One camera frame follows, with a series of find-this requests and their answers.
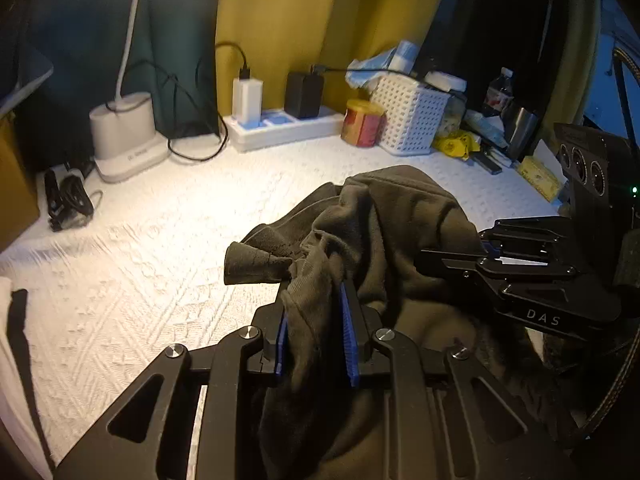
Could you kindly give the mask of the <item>brown t-shirt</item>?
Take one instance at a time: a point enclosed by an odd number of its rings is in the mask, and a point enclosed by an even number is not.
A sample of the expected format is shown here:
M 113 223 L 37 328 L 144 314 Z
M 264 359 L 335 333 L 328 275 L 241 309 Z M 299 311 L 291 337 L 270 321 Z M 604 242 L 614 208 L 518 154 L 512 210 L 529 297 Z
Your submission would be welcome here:
M 291 362 L 267 392 L 258 427 L 268 478 L 382 477 L 385 396 L 348 378 L 344 281 L 385 327 L 417 346 L 469 348 L 544 433 L 544 448 L 524 448 L 529 463 L 547 479 L 573 477 L 560 445 L 574 420 L 526 331 L 492 315 L 476 295 L 418 271 L 423 249 L 479 254 L 482 245 L 454 196 L 411 166 L 326 183 L 228 247 L 224 281 L 280 284 L 288 320 Z

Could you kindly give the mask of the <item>yellow tissue box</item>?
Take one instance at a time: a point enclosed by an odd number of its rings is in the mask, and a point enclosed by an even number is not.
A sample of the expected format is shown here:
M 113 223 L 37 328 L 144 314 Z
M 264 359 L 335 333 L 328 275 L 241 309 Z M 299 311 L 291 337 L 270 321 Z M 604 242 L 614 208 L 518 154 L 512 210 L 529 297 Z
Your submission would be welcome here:
M 542 139 L 533 154 L 525 156 L 516 170 L 549 203 L 558 198 L 567 182 L 561 164 Z

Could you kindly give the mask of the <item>stainless steel tumbler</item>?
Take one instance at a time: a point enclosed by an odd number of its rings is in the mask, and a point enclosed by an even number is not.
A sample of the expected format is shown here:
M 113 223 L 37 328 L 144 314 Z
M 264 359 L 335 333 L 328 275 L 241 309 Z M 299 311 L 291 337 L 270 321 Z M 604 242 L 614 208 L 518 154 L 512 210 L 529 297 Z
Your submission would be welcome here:
M 525 107 L 514 107 L 506 115 L 504 138 L 508 142 L 506 156 L 518 160 L 538 126 L 538 116 Z

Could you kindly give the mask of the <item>black smartphone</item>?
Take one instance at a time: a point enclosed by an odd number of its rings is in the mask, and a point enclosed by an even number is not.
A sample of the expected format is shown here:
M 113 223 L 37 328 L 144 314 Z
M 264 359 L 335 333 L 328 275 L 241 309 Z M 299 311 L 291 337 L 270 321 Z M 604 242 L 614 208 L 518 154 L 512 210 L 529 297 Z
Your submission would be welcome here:
M 471 158 L 473 162 L 475 162 L 478 166 L 482 167 L 493 176 L 495 174 L 502 173 L 502 168 L 482 152 L 472 152 Z

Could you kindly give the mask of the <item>yellow snack bag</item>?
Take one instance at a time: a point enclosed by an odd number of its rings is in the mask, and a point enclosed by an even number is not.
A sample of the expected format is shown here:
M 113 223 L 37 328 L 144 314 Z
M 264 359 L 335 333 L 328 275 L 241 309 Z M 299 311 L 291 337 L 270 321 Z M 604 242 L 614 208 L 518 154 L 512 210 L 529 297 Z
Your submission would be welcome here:
M 466 130 L 457 130 L 443 136 L 435 136 L 432 148 L 466 162 L 474 153 L 480 152 L 480 137 Z

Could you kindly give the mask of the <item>wet wipes pack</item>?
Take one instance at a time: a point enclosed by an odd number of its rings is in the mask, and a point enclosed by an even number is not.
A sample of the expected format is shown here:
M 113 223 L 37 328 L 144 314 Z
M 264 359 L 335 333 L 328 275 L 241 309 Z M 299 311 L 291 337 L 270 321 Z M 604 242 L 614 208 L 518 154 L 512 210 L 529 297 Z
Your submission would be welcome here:
M 499 115 L 486 117 L 476 110 L 467 110 L 463 116 L 463 121 L 473 131 L 498 146 L 498 148 L 507 148 L 509 146 L 504 136 L 504 125 Z

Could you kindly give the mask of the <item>clear snack jar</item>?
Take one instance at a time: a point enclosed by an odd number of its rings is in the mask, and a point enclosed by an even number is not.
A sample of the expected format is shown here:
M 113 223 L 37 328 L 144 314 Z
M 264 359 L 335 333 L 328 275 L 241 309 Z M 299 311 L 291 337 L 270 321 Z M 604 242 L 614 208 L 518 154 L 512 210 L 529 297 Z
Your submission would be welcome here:
M 466 81 L 437 70 L 428 72 L 424 80 L 429 86 L 448 94 L 448 101 L 442 113 L 442 120 L 436 131 L 436 136 L 443 138 L 460 129 L 466 110 Z

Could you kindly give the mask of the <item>plastic water bottle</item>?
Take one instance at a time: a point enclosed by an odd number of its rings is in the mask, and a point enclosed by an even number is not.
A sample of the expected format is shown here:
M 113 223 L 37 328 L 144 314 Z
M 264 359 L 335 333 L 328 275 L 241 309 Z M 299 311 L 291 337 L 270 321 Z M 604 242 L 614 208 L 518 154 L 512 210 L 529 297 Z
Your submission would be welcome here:
M 486 90 L 483 106 L 485 117 L 502 116 L 513 99 L 513 72 L 506 67 L 500 70 L 500 75 L 491 81 Z

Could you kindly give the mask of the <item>white perforated basket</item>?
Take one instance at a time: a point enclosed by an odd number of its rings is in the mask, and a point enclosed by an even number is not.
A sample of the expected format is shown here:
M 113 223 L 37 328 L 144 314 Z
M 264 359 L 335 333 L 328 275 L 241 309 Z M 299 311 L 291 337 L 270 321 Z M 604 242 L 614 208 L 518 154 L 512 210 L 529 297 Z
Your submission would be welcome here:
M 385 110 L 378 145 L 395 156 L 428 154 L 449 98 L 406 76 L 380 78 L 371 96 Z

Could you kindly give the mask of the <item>red tin can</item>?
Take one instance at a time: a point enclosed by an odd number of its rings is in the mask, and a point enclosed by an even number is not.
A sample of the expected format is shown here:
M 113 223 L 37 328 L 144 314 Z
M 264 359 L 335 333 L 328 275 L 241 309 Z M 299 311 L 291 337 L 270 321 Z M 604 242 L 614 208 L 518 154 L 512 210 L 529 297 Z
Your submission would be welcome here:
M 372 148 L 384 124 L 385 108 L 366 100 L 349 99 L 341 138 L 357 148 Z

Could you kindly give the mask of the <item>white power strip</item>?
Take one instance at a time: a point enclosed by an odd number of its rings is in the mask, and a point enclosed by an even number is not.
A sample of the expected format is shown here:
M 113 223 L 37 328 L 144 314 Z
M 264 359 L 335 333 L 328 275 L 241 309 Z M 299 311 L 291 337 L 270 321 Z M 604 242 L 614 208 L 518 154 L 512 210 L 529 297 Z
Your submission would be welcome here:
M 238 152 L 299 141 L 336 136 L 342 130 L 343 115 L 329 107 L 320 107 L 315 118 L 298 119 L 284 110 L 264 110 L 257 126 L 245 127 L 232 116 L 224 118 L 231 144 Z

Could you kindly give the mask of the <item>white desk lamp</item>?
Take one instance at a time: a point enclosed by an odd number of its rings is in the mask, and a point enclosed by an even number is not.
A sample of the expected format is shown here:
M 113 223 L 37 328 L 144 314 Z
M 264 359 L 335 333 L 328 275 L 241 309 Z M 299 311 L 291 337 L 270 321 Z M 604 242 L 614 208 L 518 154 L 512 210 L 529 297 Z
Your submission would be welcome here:
M 94 163 L 106 183 L 125 181 L 158 165 L 169 155 L 168 140 L 155 128 L 149 92 L 122 93 L 139 2 L 131 0 L 114 99 L 89 113 Z

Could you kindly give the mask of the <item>black charger adapter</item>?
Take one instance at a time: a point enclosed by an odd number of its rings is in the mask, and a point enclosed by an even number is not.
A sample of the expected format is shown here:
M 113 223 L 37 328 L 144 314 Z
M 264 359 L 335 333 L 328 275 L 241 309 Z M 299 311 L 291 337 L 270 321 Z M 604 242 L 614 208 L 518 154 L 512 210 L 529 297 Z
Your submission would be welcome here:
M 297 119 L 316 118 L 320 112 L 324 79 L 316 73 L 289 72 L 284 110 Z

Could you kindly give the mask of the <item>cardboard box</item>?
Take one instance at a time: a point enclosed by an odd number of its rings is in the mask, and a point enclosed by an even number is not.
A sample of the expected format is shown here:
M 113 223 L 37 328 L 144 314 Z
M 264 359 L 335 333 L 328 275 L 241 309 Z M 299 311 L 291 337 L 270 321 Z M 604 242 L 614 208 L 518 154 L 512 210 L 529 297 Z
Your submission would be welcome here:
M 14 114 L 1 117 L 0 250 L 3 252 L 40 217 L 35 179 L 25 169 L 14 131 Z

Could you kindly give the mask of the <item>yellow curtain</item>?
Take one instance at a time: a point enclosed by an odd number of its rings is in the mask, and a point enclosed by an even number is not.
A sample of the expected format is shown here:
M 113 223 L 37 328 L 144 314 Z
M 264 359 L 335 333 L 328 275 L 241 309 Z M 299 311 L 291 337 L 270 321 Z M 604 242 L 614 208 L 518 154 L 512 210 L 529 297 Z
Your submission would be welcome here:
M 284 104 L 286 78 L 314 64 L 332 70 L 397 46 L 422 44 L 440 0 L 219 0 L 216 38 L 238 44 L 262 105 Z

